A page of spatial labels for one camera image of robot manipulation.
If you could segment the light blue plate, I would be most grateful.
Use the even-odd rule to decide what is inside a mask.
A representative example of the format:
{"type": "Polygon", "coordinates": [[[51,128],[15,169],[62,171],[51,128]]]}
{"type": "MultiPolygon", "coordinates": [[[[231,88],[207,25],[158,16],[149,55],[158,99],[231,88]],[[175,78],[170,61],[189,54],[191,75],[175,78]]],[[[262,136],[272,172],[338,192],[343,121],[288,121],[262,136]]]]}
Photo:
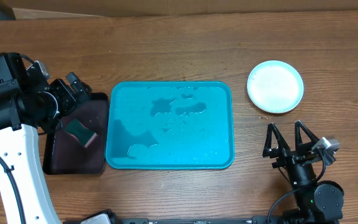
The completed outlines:
{"type": "Polygon", "coordinates": [[[247,94],[256,107],[273,114],[287,113],[296,108],[304,95],[300,73],[290,64],[268,60],[249,73],[247,94]]]}

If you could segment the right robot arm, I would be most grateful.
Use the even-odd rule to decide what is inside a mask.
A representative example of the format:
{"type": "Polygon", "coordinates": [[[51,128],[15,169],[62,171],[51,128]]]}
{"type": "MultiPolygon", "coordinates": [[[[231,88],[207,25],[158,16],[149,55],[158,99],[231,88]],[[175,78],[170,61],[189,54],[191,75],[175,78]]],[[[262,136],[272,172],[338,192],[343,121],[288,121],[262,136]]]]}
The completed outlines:
{"type": "Polygon", "coordinates": [[[263,157],[272,163],[291,186],[270,207],[264,223],[339,223],[343,218],[344,190],[323,180],[326,168],[336,159],[337,139],[318,138],[303,123],[295,122],[295,150],[291,150],[275,124],[267,126],[263,157]]]}

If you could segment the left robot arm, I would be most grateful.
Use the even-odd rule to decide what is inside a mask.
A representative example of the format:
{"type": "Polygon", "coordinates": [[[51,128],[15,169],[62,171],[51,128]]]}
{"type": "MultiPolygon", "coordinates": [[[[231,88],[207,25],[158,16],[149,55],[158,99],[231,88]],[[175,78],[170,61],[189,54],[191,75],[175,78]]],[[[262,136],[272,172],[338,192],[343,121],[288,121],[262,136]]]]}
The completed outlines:
{"type": "Polygon", "coordinates": [[[58,223],[46,175],[101,174],[108,97],[75,73],[0,53],[0,194],[9,223],[58,223]]]}

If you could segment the green and pink sponge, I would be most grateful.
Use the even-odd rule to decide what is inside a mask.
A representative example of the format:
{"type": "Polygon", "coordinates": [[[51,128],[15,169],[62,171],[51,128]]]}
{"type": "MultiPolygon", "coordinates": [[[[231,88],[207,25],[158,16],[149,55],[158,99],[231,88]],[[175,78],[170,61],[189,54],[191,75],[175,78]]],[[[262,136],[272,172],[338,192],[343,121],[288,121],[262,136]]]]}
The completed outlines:
{"type": "Polygon", "coordinates": [[[65,132],[76,139],[76,141],[85,148],[98,137],[94,131],[88,129],[78,119],[70,121],[65,126],[65,132]]]}

